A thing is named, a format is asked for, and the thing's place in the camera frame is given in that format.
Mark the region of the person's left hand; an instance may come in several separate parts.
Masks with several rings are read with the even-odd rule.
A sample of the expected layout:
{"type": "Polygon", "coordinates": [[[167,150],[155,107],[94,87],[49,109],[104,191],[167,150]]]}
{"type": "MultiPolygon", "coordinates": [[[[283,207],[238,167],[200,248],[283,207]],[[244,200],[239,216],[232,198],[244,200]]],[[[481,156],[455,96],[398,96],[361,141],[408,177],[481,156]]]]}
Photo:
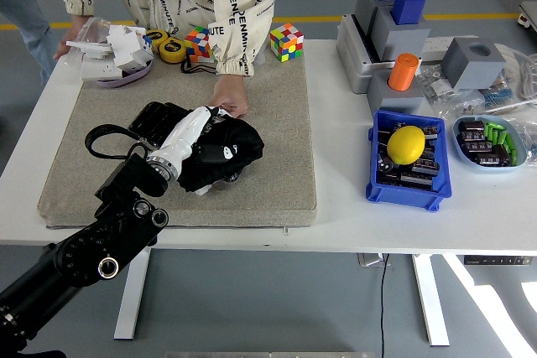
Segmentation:
{"type": "Polygon", "coordinates": [[[248,110],[248,97],[244,77],[241,75],[219,75],[209,106],[219,106],[232,117],[242,117],[248,110]]]}

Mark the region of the person's right hand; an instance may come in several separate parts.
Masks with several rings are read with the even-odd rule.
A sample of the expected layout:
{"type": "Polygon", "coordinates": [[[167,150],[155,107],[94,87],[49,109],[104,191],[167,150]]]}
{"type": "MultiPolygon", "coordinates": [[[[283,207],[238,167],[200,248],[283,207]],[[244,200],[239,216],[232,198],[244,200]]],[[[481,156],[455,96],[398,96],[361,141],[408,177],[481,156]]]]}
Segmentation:
{"type": "Polygon", "coordinates": [[[64,54],[67,54],[70,51],[70,46],[67,43],[69,41],[76,40],[78,33],[80,32],[82,27],[87,23],[89,18],[90,16],[79,16],[79,15],[71,16],[71,26],[63,35],[62,39],[60,40],[60,43],[54,55],[55,60],[58,60],[61,56],[63,56],[64,54]]]}

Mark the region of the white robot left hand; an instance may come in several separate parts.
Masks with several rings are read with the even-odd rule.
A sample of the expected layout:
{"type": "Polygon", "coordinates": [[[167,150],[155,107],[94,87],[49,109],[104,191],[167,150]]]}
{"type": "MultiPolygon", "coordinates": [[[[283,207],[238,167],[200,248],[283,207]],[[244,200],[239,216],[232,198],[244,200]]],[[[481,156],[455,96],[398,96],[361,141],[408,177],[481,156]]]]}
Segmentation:
{"type": "Polygon", "coordinates": [[[148,160],[164,160],[176,169],[192,154],[192,146],[213,117],[232,115],[218,106],[199,106],[175,125],[160,149],[153,151],[148,160]]]}

